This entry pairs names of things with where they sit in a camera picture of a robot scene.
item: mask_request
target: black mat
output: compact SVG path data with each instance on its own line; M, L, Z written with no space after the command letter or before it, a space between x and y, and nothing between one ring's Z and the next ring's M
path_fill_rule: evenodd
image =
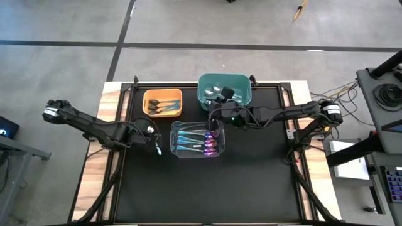
M146 90L135 93L135 117L144 116ZM217 158L179 159L169 148L173 121L206 121L197 89L182 89L180 117L156 119L162 157L126 152L116 223L270 223L300 219L284 123L242 131L225 125L226 149ZM253 90L253 106L279 107L278 89Z

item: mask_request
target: spoon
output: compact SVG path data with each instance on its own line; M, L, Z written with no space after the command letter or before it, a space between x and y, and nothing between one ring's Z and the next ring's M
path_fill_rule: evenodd
M180 100L168 100L168 101L159 101L159 100L149 100L149 104L158 105L160 103L179 103Z
M149 105L148 106L148 109L149 110L158 110L158 109L160 109L160 108L166 108L166 107L178 107L178 103L177 104L172 104L172 105L167 105L167 106L161 106L161 107L158 107L157 105Z
M179 135L199 135L204 136L207 139L213 139L219 137L219 133L217 131L178 131Z
M177 144L202 144L207 148L214 148L218 145L218 142L216 140L213 139L208 139L205 142L200 141L200 142L194 142L194 141L182 141L182 140L178 140Z
M187 148L185 146L178 145L176 147L176 149L178 149L178 150L187 150L187 151L198 151L198 152L202 152L206 156L210 156L210 155L218 153L215 148L205 148L204 150L199 150L199 149L195 149L195 148Z
M162 112L168 112L168 111L173 111L173 110L178 110L178 109L179 109L178 106L174 106L174 107L168 107L168 108L163 109L163 110L150 110L149 114L150 115L156 115L156 114L160 114Z

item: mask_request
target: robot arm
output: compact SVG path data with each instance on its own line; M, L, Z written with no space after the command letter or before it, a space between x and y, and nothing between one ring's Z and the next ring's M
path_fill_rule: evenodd
M135 122L105 122L83 113L66 100L49 100L43 119L52 124L68 124L80 131L83 137L96 138L103 147L110 150L128 148L133 150L156 151L156 140L160 134L155 133L153 122L140 118Z
M343 123L340 108L331 101L316 102L311 101L307 104L294 105L283 109L270 109L267 107L243 107L237 102L227 101L231 99L234 91L224 87L222 95L224 99L217 98L212 101L209 106L209 121L217 119L226 123L233 124L239 128L255 128L262 129L269 126L272 122L286 121L290 119L300 119L305 117L314 118L304 129L298 129L293 133L293 147L290 151L304 151L310 148L312 137L322 134L324 137L330 134L331 127L337 127ZM307 181L300 173L296 161L292 157L291 167L295 174L296 180L306 191L309 199L314 203L317 210L323 218L329 222L339 222L324 207L314 191L309 187Z

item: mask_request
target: black cable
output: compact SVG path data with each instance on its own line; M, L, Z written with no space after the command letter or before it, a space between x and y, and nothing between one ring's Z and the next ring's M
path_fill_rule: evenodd
M324 149L322 149L322 148L319 148L319 147L317 147L317 146L314 146L314 145L311 145L311 144L309 144L308 146L309 146L310 148L315 148L315 149L318 149L318 150L320 150L320 151L326 152L326 150L324 150Z
M249 107L252 107L252 108L266 108L266 109L269 109L269 110L278 110L278 109L282 109L282 107L268 107L268 106L258 106L258 107L255 107L255 106L250 106L250 105L248 105Z
M330 91L333 91L333 90L337 90L337 89L339 89L339 88L344 87L345 85L350 85L350 84L352 84L352 83L354 83L354 84L348 89L348 91L345 92L345 93L343 93L343 94L341 94L341 95L338 94L337 98L333 98L333 97L329 97L329 96L324 95L324 94L326 94L327 92L330 92ZM358 117L356 117L356 116L353 114L353 113L357 112L358 109L359 109L358 106L357 106L357 105L355 104L355 102L353 101L353 100L357 97L358 92L357 92L357 90L356 90L356 87L357 87L359 84L355 81L355 82L349 82L349 83L347 83L347 84L345 84L345 85L340 86L340 87L337 87L337 88L335 88L335 89L328 90L328 91L326 91L326 92L324 92L324 93L322 93L322 94L316 94L316 93L313 93L313 92L310 92L310 93L313 94L313 95L315 95L315 97L318 97L318 96L319 96L319 97L325 97L326 99L330 99L330 100L332 100L332 101L335 101L335 100L336 100L336 101L347 111L347 113L348 113L348 114L343 115L342 117L351 115L355 120L359 121L360 123L363 123L363 124L368 125L368 126L374 126L373 124L363 122L362 120L360 120ZM350 92L351 92L352 90L356 93L353 97L350 96ZM349 100L341 99L341 97L343 97L343 96L346 95L346 94L347 94ZM344 104L346 104L346 103L352 103L352 104L354 105L355 109L354 109L353 111L350 111L350 110L344 105Z
M211 136L212 136L213 138L217 138L217 137L215 137L215 136L214 136L214 133L211 131L211 125L210 125L211 117L212 117L212 114L214 114L216 111L222 110L222 109L225 109L225 108L219 107L219 108L217 108L217 109L214 109L214 110L209 114L209 116L208 116L208 131L211 133ZM219 130L219 132L220 132L220 124L219 124L219 121L218 121L218 120L216 120L216 121L217 121L217 125L218 125L218 130Z
M336 88L334 88L334 89L330 89L330 90L328 90L328 91L323 92L322 94L314 94L314 95L322 95L322 96L324 96L324 94L326 94L326 93L328 93L328 92L331 92L331 91L340 89L340 88L345 87L346 85L350 85L350 84L352 84L352 83L356 83L356 81L343 84L343 85L341 85L340 87L336 87Z
M278 116L278 115L280 115L280 114L282 114L282 113L285 113L285 112L286 112L286 111L283 110L283 111L281 111L281 112L275 114L273 117L270 117L270 118L268 119L268 121L266 121L266 123L263 125L263 128L269 126L269 125L271 124L271 121L272 121L276 116Z
M94 153L91 153L91 154L89 154L86 158L85 158L85 160L87 160L87 159L89 159L91 156L93 156L94 154L97 154L97 153L99 153L99 152L101 152L101 151L103 151L103 150L105 150L106 148L102 148L102 149L100 149L100 150L97 150L96 152L94 152Z
M339 124L339 122L334 122L332 121L330 118L328 118L325 114L323 113L318 113L320 116L324 117L326 120L328 120L329 122L333 123L333 124Z
M336 138L334 138L334 134L333 134L333 132L332 132L332 129L335 129L335 130L337 131L337 137L336 137ZM331 137L332 137L332 139L339 139L340 134L339 134L338 128L336 128L336 127L331 127Z
M402 109L402 90L394 84L378 85L372 91L374 100L382 109L389 112L397 112Z

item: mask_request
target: concrete floor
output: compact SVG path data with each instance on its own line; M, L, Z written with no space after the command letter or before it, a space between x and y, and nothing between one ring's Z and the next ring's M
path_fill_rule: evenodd
M402 46L398 0L302 1L137 0L125 42ZM117 42L129 0L3 0L0 40ZM67 221L88 142L81 132L43 121L48 99L66 99L95 114L115 48L0 45L0 115L21 125L17 140L52 152L35 159L14 209L30 225ZM115 81L197 80L204 73L243 73L258 80L307 80L312 92L353 81L358 69L376 67L393 53L123 48ZM371 123L362 94L356 116ZM346 117L341 138L366 137L371 126ZM367 187L335 184L342 218L391 225L388 215L361 210L372 205Z

